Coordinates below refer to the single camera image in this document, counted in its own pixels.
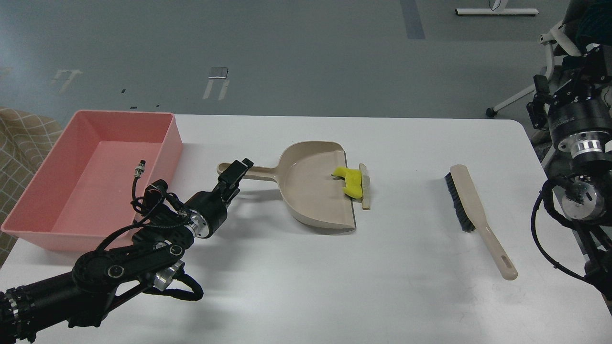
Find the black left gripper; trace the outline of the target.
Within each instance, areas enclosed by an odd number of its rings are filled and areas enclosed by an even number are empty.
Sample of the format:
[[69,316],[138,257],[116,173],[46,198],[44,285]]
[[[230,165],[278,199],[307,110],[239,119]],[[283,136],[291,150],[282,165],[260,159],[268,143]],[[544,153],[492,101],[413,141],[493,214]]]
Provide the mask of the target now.
[[210,238],[221,227],[228,217],[228,207],[238,195],[239,183],[254,163],[245,158],[232,163],[220,163],[217,166],[218,182],[213,190],[200,191],[186,201],[188,209],[197,215],[192,215],[196,237]]

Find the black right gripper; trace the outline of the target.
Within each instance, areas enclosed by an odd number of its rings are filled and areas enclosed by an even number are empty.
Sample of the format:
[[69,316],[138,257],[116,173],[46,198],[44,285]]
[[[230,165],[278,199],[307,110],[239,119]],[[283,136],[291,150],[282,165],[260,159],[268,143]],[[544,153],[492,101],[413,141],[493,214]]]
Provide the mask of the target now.
[[526,106],[533,127],[548,129],[554,148],[573,158],[605,154],[611,117],[601,92],[611,83],[611,47],[590,48],[554,93],[544,75],[535,75],[533,82],[535,94]]

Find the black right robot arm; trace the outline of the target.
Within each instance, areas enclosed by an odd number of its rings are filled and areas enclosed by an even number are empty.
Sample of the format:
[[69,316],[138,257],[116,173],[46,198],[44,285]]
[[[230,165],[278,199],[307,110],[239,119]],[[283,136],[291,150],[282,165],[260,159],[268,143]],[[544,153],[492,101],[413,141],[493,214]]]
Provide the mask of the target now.
[[[611,116],[601,94],[611,84],[611,47],[593,43],[579,57],[568,81],[550,92],[544,75],[534,76],[535,94],[526,106],[532,125],[548,130],[552,148],[570,155],[570,173],[549,177],[531,214],[531,233],[538,250],[554,268],[596,288],[610,301]],[[537,212],[546,213],[579,236],[588,259],[579,275],[553,259],[536,230]]]

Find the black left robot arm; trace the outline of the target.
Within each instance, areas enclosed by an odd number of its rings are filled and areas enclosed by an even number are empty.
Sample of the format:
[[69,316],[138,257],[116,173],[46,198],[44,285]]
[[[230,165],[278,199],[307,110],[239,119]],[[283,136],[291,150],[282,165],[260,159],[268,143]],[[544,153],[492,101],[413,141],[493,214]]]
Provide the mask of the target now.
[[142,217],[118,229],[76,260],[70,272],[1,294],[1,342],[33,343],[39,331],[61,322],[68,327],[99,327],[109,312],[139,294],[196,302],[204,291],[182,261],[197,238],[209,238],[228,216],[239,183],[253,167],[234,161],[213,190],[183,202],[159,179],[136,196],[145,170],[135,168],[131,205]]

